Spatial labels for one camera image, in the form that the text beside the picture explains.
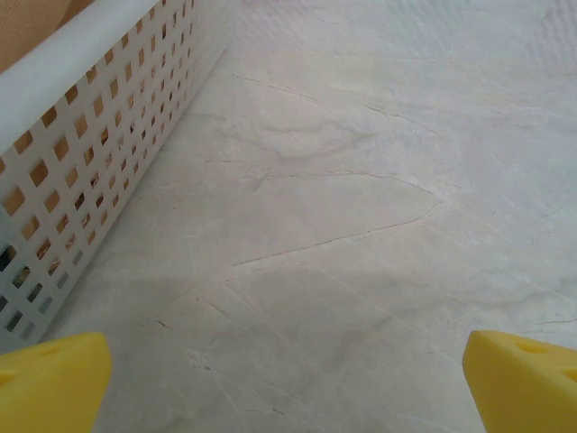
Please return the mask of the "white perforated plastic basket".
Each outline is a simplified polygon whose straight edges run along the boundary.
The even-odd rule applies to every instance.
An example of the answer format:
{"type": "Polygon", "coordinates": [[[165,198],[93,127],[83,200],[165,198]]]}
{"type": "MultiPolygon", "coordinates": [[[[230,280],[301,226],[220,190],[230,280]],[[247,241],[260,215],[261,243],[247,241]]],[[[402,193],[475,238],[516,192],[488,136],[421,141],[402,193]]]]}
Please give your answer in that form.
{"type": "Polygon", "coordinates": [[[41,340],[240,3],[96,0],[0,73],[0,353],[41,340]]]}

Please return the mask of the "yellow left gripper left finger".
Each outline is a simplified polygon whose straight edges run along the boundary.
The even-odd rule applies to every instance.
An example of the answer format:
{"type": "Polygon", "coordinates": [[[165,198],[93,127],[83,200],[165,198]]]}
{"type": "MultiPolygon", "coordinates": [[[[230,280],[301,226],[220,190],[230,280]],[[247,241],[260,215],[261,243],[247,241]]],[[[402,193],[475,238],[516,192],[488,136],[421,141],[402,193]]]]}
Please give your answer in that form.
{"type": "Polygon", "coordinates": [[[111,372],[101,333],[0,355],[0,433],[91,433],[111,372]]]}

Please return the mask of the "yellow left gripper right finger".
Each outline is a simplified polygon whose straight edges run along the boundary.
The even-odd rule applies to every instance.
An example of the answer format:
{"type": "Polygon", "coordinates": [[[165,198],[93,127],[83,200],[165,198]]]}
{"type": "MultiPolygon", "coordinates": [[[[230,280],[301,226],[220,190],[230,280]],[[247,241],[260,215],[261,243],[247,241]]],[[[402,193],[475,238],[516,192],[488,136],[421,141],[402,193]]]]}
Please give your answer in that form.
{"type": "Polygon", "coordinates": [[[577,433],[577,350],[476,330],[463,373],[487,433],[577,433]]]}

